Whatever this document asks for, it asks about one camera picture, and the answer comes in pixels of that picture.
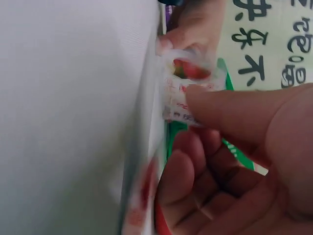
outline hand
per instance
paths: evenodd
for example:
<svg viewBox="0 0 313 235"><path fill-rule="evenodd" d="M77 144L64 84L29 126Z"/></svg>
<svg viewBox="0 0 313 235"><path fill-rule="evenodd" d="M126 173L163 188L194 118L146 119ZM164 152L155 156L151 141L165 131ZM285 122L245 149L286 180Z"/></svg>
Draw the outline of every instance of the hand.
<svg viewBox="0 0 313 235"><path fill-rule="evenodd" d="M174 235L313 234L313 85L269 92L187 89L206 129L175 139L157 199ZM269 169L243 167L221 137Z"/></svg>
<svg viewBox="0 0 313 235"><path fill-rule="evenodd" d="M171 31L161 36L158 54L167 49L195 47L203 54L215 53L220 40L226 0L189 0L176 7Z"/></svg>

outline fingernail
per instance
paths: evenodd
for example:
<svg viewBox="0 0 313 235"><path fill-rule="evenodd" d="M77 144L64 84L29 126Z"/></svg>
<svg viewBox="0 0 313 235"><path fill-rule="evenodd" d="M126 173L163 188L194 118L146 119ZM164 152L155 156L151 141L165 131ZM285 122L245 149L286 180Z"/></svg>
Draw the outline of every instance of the fingernail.
<svg viewBox="0 0 313 235"><path fill-rule="evenodd" d="M161 56L167 50L173 49L173 44L168 39L157 39L156 40L156 54Z"/></svg>

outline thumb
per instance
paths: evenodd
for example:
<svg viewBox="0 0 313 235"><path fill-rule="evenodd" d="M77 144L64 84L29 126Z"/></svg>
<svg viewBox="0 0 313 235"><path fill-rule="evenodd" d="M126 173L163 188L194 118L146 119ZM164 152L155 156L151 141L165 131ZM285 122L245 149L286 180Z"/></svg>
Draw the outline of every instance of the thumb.
<svg viewBox="0 0 313 235"><path fill-rule="evenodd" d="M241 141L260 144L277 111L306 86L266 92L186 91L188 108L197 121Z"/></svg>

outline clear plastic wrapper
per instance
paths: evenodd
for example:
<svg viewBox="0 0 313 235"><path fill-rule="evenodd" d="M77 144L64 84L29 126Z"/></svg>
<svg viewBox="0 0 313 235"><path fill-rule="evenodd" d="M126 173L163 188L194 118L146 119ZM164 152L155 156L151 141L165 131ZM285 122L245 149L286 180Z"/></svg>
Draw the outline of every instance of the clear plastic wrapper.
<svg viewBox="0 0 313 235"><path fill-rule="evenodd" d="M162 56L163 118L199 126L188 110L185 92L190 85L200 85L208 91L226 89L227 71L216 67L213 56L204 59L193 50L173 49Z"/></svg>

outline white sheet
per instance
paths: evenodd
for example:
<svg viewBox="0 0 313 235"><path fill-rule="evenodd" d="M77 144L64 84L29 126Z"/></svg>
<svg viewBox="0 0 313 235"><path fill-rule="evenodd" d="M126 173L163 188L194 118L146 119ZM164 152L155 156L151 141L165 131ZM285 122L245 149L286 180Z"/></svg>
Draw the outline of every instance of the white sheet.
<svg viewBox="0 0 313 235"><path fill-rule="evenodd" d="M0 2L0 234L113 235L155 0Z"/></svg>

